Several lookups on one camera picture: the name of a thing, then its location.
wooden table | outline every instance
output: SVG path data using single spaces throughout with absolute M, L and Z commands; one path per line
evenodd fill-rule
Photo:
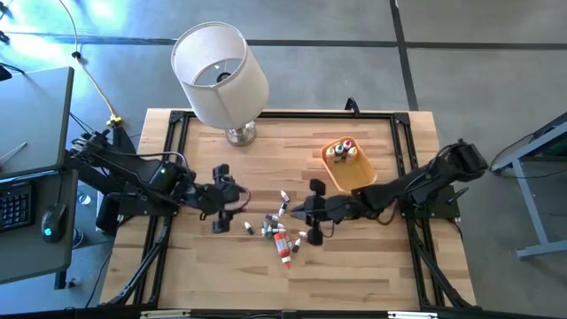
M 148 110 L 139 152 L 162 151 L 170 111 Z M 423 165 L 439 148 L 433 116 L 429 112 L 409 114 L 418 161 Z M 220 235 L 211 231 L 215 216 L 201 222 L 198 211 L 181 209 L 174 218 L 159 307 L 418 309 L 408 233 L 399 216 L 389 226 L 366 219 L 341 222 L 334 236 L 325 238 L 323 246 L 303 243 L 299 253 L 292 255 L 291 270 L 280 261 L 273 240 L 259 235 L 264 215 L 276 213 L 282 202 L 280 190 L 289 194 L 291 207 L 309 195 L 311 178 L 327 183 L 327 195 L 336 193 L 319 158 L 321 147 L 329 141 L 342 136 L 356 138 L 378 172 L 377 183 L 397 178 L 388 122 L 258 119 L 256 123 L 258 137 L 254 143 L 236 148 L 226 143 L 222 131 L 191 120 L 185 156 L 197 172 L 197 182 L 211 183 L 213 167 L 227 163 L 237 182 L 252 191 L 252 201 L 247 213 L 235 216 L 231 232 Z M 401 129 L 400 139 L 404 140 Z M 407 152 L 404 142 L 402 147 Z M 392 209 L 387 209 L 381 219 L 391 213 Z M 245 221 L 251 223 L 257 235 L 246 233 Z M 308 230 L 289 213 L 283 216 L 282 223 L 293 240 L 299 230 Z M 134 274 L 147 224 L 148 218 L 136 217 L 120 227 L 101 302 L 116 295 Z M 329 233 L 328 223 L 323 224 L 323 231 Z M 432 220 L 431 231 L 440 268 L 461 295 L 474 304 L 457 229 L 447 221 Z M 146 295 L 153 278 L 150 273 Z M 428 295 L 433 300 L 431 277 L 428 271 L 425 273 Z

white lampshade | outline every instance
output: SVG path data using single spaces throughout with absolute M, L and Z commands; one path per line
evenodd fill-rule
M 266 75 L 231 25 L 207 22 L 185 32 L 175 43 L 171 64 L 195 114 L 210 127 L 243 128 L 268 103 Z M 227 65 L 235 68 L 228 71 L 230 76 L 218 83 L 211 80 Z

keyboard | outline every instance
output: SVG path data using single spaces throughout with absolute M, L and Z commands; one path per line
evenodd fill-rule
M 34 223 L 31 199 L 32 185 L 28 181 L 0 185 L 0 232 Z

silver lamp base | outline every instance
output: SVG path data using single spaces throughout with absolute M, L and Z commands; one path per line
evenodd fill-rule
M 251 121 L 242 128 L 225 129 L 224 135 L 233 146 L 247 146 L 256 138 L 256 125 Z

concrete floor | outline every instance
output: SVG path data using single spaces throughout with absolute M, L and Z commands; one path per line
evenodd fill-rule
M 220 20 L 238 27 L 249 39 L 396 40 L 387 0 L 171 0 L 159 5 L 67 0 L 66 4 L 80 35 L 176 38 L 199 22 Z M 563 32 L 567 2 L 561 0 L 398 0 L 398 4 L 406 40 L 411 42 L 567 41 Z M 0 20 L 4 32 L 73 33 L 57 1 L 13 0 L 10 9 L 11 14 Z M 4 63 L 28 71 L 74 65 L 73 45 L 33 35 L 9 36 L 11 45 L 0 45 Z M 354 96 L 365 110 L 408 109 L 397 48 L 252 50 L 270 83 L 269 107 L 341 109 L 346 98 Z M 149 107 L 189 107 L 170 69 L 171 46 L 85 44 L 81 51 L 126 119 L 130 135 L 140 133 Z M 463 137 L 487 159 L 566 109 L 567 68 L 561 67 L 567 65 L 565 51 L 412 49 L 408 62 L 418 107 L 433 111 L 441 144 Z M 76 70 L 72 111 L 101 129 L 108 117 L 104 102 Z M 79 133 L 71 122 L 68 140 Z M 567 237 L 567 218 L 550 216 L 562 213 L 565 200 L 545 195 L 564 189 L 566 176 L 530 181 L 553 238 Z M 491 310 L 567 316 L 567 253 L 530 261 L 515 256 L 518 247 L 536 243 L 517 182 L 486 175 L 468 186 L 460 207 L 478 304 Z M 69 274 L 80 285 L 72 290 L 54 292 L 53 276 L 0 286 L 0 313 L 84 307 L 108 249 L 109 244 L 95 245 L 74 253 Z M 42 297 L 22 296 L 30 289 Z M 13 296 L 19 302 L 10 302 Z

